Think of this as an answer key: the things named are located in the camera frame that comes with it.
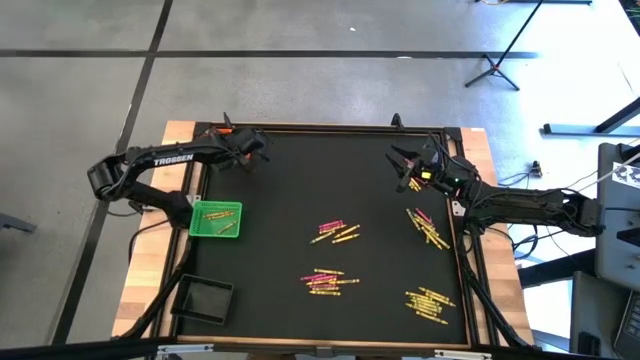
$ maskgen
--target concrete floor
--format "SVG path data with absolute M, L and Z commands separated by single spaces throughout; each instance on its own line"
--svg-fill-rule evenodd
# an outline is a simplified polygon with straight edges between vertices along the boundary
M 532 187 L 568 185 L 595 169 L 595 155 L 576 155 L 595 154 L 602 139 L 545 139 L 540 126 L 599 123 L 640 89 L 628 57 L 605 52 L 610 36 L 632 31 L 602 26 L 610 13 L 620 15 L 615 6 L 544 5 L 516 49 L 545 57 L 503 65 L 520 92 L 498 78 L 465 89 L 486 68 L 475 59 L 159 59 L 130 144 L 157 144 L 169 119 L 220 120 L 223 111 L 238 122 L 375 125 L 399 112 L 407 125 L 487 128 L 499 177 L 537 159 L 545 178 Z M 161 7 L 161 0 L 3 1 L 0 48 L 146 49 Z M 161 49 L 501 51 L 532 8 L 175 0 Z M 141 66 L 141 59 L 0 59 L 0 149 L 8 154 L 0 160 L 0 211 L 39 226 L 32 236 L 0 232 L 0 347 L 46 341 L 94 204 L 86 169 L 113 151 Z M 107 219 L 70 341 L 109 337 L 137 226 L 136 218 Z

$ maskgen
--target black cable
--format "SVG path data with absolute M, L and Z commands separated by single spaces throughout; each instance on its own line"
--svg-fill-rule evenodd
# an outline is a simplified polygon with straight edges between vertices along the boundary
M 513 247 L 513 246 L 514 246 L 515 241 L 513 241 L 513 238 L 511 237 L 511 235 L 509 235 L 509 233 L 508 233 L 508 232 L 506 232 L 506 231 L 502 231 L 502 230 L 500 230 L 500 229 L 492 228 L 492 227 L 490 227 L 490 226 L 489 226 L 487 229 L 488 229 L 488 230 L 492 230 L 492 231 L 499 232 L 499 233 L 501 233 L 502 235 L 506 236 L 506 237 L 507 237 L 507 239 L 509 239 L 509 241 L 511 241 L 511 247 Z
M 520 176 L 520 177 L 517 180 L 514 180 L 514 181 L 512 181 L 512 182 L 510 182 L 508 184 L 505 183 L 506 180 L 512 179 L 512 178 L 514 178 L 516 176 Z M 504 186 L 504 187 L 513 186 L 513 185 L 521 183 L 522 180 L 524 180 L 524 179 L 528 179 L 530 176 L 531 176 L 531 170 L 529 172 L 526 172 L 526 173 L 519 173 L 519 174 L 511 175 L 506 179 L 500 180 L 500 182 L 498 182 L 498 185 L 499 186 Z
M 576 265 L 578 265 L 578 268 L 580 269 L 580 271 L 582 271 L 582 272 L 586 272 L 586 271 L 584 270 L 584 268 L 582 268 L 582 264 L 580 264 L 580 263 L 578 262 L 578 260 L 574 259 L 574 258 L 573 258 L 573 256 L 569 255 L 569 253 L 568 253 L 568 252 L 564 251 L 564 249 L 563 249 L 563 248 L 561 248 L 561 247 L 560 247 L 560 245 L 558 245 L 558 243 L 556 242 L 556 240 L 553 238 L 553 235 L 554 235 L 554 234 L 552 234 L 552 233 L 551 233 L 551 231 L 549 230 L 549 227 L 548 227 L 548 226 L 545 226 L 545 227 L 547 228 L 547 232 L 549 233 L 549 235 L 548 235 L 548 236 L 551 238 L 551 241 L 553 241 L 553 244 L 554 244 L 558 249 L 560 249 L 560 251 L 562 251 L 565 255 L 567 255 L 567 257 L 568 257 L 569 259 L 571 259 L 571 261 L 573 261 Z
M 145 226 L 142 229 L 138 229 L 138 231 L 136 231 L 135 233 L 133 233 L 133 235 L 131 236 L 131 239 L 129 240 L 129 263 L 131 262 L 131 258 L 133 257 L 133 245 L 135 244 L 136 241 L 136 237 L 138 237 L 138 235 L 140 235 L 140 233 L 147 231 L 149 229 L 152 229 L 156 226 L 160 226 L 164 223 L 169 222 L 169 219 L 166 219 L 164 221 L 160 221 L 158 223 L 149 225 L 149 226 Z
M 538 227 L 534 225 L 533 230 L 535 231 L 535 234 L 526 237 L 524 240 L 522 240 L 521 242 L 519 242 L 513 247 L 513 252 L 515 253 L 516 249 L 518 249 L 520 245 L 524 243 L 530 243 L 530 242 L 533 243 L 531 244 L 531 248 L 529 249 L 529 251 L 527 251 L 526 254 L 516 257 L 515 260 L 524 260 L 528 258 L 529 256 L 531 256 L 531 254 L 533 254 L 535 249 L 538 247 L 538 241 L 540 240 L 540 237 L 538 236 Z
M 132 212 L 132 213 L 129 213 L 129 214 L 118 214 L 118 213 L 112 213 L 109 210 L 107 210 L 107 214 L 109 214 L 111 216 L 115 216 L 115 217 L 129 217 L 129 216 L 134 216 L 134 215 L 140 215 L 140 213 L 138 213 L 138 212 Z

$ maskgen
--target metal stand leg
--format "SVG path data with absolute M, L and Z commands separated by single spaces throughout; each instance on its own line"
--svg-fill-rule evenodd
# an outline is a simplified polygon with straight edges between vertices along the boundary
M 13 216 L 0 213 L 0 228 L 16 229 L 26 233 L 32 233 L 36 230 L 36 226 L 26 221 L 22 221 Z
M 538 5 L 536 5 L 536 7 L 533 9 L 533 11 L 531 12 L 531 15 L 529 15 L 529 17 L 527 18 L 527 21 L 524 22 L 524 24 L 522 25 L 522 27 L 520 28 L 520 30 L 518 31 L 518 33 L 516 34 L 516 36 L 513 38 L 513 40 L 511 40 L 511 43 L 509 44 L 509 47 L 507 47 L 507 50 L 504 51 L 504 53 L 502 54 L 502 56 L 500 56 L 500 60 L 498 60 L 497 63 L 494 63 L 493 60 L 489 57 L 488 54 L 484 54 L 484 57 L 489 61 L 489 64 L 491 64 L 491 69 L 483 72 L 482 74 L 480 74 L 478 77 L 476 77 L 475 79 L 469 81 L 468 83 L 464 84 L 465 87 L 469 87 L 471 85 L 473 85 L 475 82 L 477 82 L 480 79 L 483 79 L 489 75 L 495 75 L 495 73 L 498 73 L 497 76 L 502 77 L 503 79 L 507 80 L 507 82 L 513 86 L 513 88 L 516 91 L 520 91 L 520 88 L 518 87 L 518 85 L 516 85 L 516 83 L 514 83 L 511 79 L 509 79 L 501 70 L 500 70 L 500 64 L 502 64 L 502 61 L 504 60 L 504 58 L 507 56 L 507 54 L 509 54 L 509 51 L 511 51 L 511 48 L 513 47 L 513 45 L 516 43 L 516 41 L 518 41 L 518 38 L 520 37 L 520 35 L 522 34 L 522 32 L 524 31 L 524 29 L 527 27 L 527 25 L 529 24 L 529 22 L 531 21 L 531 19 L 533 19 L 533 16 L 536 14 L 536 12 L 538 11 L 538 9 L 540 8 L 540 5 L 542 5 L 542 3 L 545 0 L 538 0 Z
M 595 274 L 595 249 L 573 254 L 571 257 L 548 261 L 546 263 L 530 266 L 518 270 L 520 285 L 522 288 L 537 286 L 563 280 L 573 276 L 576 271 L 586 274 Z
M 469 87 L 469 86 L 475 84 L 476 82 L 480 81 L 481 79 L 484 79 L 485 76 L 493 75 L 494 72 L 496 72 L 496 71 L 493 68 L 489 69 L 489 70 L 483 72 L 482 74 L 478 75 L 473 80 L 471 80 L 468 83 L 464 84 L 464 87 Z
M 636 116 L 640 116 L 640 98 L 635 99 L 597 126 L 544 124 L 543 131 L 545 135 L 638 137 L 640 136 L 639 126 L 622 126 Z
M 496 72 L 502 76 L 503 79 L 507 80 L 507 82 L 509 84 L 511 84 L 511 86 L 513 86 L 514 89 L 516 89 L 516 91 L 520 91 L 520 88 L 518 87 L 518 85 L 516 85 L 516 83 L 514 83 L 513 81 L 511 81 L 511 79 L 509 79 L 507 77 L 507 75 L 505 75 L 502 71 L 500 71 L 499 69 L 496 69 Z

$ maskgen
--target pink pencil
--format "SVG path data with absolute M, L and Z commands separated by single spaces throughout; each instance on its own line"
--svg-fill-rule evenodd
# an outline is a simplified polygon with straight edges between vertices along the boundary
M 304 281 L 304 280 L 315 280 L 315 279 L 323 277 L 323 276 L 327 276 L 327 275 L 326 274 L 309 275 L 309 276 L 301 277 L 300 280 L 302 280 L 302 281 Z
M 336 275 L 322 274 L 322 276 L 313 279 L 313 281 L 331 280 L 331 279 L 337 279 L 337 278 L 338 277 Z
M 418 213 L 418 215 L 420 215 L 421 218 L 425 219 L 425 221 L 427 221 L 429 224 L 432 224 L 431 218 L 420 211 L 420 209 L 416 208 L 416 212 Z
M 342 225 L 344 225 L 344 223 L 342 221 L 339 221 L 339 222 L 337 222 L 337 223 L 335 223 L 333 225 L 319 226 L 318 230 L 319 231 L 332 230 L 332 229 L 335 229 L 335 228 L 337 228 L 339 226 L 342 226 Z
M 332 221 L 332 222 L 330 222 L 330 223 L 322 224 L 322 225 L 320 225 L 319 227 L 325 227 L 325 226 L 329 226 L 329 225 L 334 225 L 334 224 L 339 223 L 340 221 L 341 221 L 341 220 Z
M 334 228 L 336 226 L 340 226 L 340 225 L 344 225 L 344 222 L 342 222 L 342 220 L 340 221 L 336 221 L 333 224 L 329 224 L 329 225 L 320 225 L 318 226 L 319 229 L 328 229 L 328 228 Z
M 326 289 L 328 287 L 336 287 L 338 285 L 336 284 L 318 284 L 318 285 L 311 285 L 311 289 L 312 290 L 322 290 L 322 289 Z

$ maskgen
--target green basket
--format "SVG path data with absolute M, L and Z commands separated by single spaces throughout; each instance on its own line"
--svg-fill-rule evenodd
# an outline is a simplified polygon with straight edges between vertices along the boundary
M 232 216 L 221 219 L 209 220 L 205 218 L 206 214 L 221 211 L 233 211 Z M 191 226 L 189 227 L 189 235 L 200 237 L 223 237 L 237 238 L 240 235 L 240 219 L 242 215 L 242 203 L 228 201 L 197 201 L 193 205 L 193 215 L 191 216 Z M 225 230 L 222 234 L 218 234 L 220 229 L 238 221 L 233 227 Z

